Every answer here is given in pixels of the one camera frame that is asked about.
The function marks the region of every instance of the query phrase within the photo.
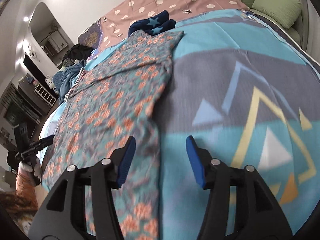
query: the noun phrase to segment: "white triangle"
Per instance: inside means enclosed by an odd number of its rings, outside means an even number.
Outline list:
[[[289,163],[292,160],[292,156],[276,138],[271,129],[267,127],[262,154],[258,165],[258,171],[270,170],[272,168]]]
[[[196,116],[193,119],[192,126],[210,122],[219,122],[222,121],[222,119],[223,117],[219,111],[203,98]]]

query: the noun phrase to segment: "floral garment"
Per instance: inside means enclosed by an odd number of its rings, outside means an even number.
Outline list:
[[[172,73],[172,49],[183,32],[150,36],[136,31],[127,43],[70,90],[54,139],[54,155],[43,175],[51,188],[70,164],[93,166],[136,138],[126,183],[113,190],[126,240],[158,238],[159,133],[151,120],[155,102]],[[88,232],[94,234],[91,192],[86,192]]]

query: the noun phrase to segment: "white rack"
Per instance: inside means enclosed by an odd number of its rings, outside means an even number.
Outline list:
[[[56,99],[41,84],[37,85],[35,93],[51,107],[56,102]]]

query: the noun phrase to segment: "gloved hand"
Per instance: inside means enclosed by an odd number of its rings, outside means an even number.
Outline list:
[[[34,170],[34,175],[36,177],[38,177],[39,179],[41,179],[41,165],[40,165],[40,160],[38,157],[37,157],[36,162],[37,163],[36,163],[34,169],[32,168],[31,165],[28,165],[24,162],[19,162],[19,169],[23,170],[23,171],[27,171],[27,172],[33,172],[33,170]]]

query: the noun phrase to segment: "ceiling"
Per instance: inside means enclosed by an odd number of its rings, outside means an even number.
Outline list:
[[[48,9],[48,7],[43,3],[39,3],[33,13],[32,19],[30,21],[30,28],[32,34],[36,34],[44,28],[48,27],[50,23],[54,20],[54,16]]]

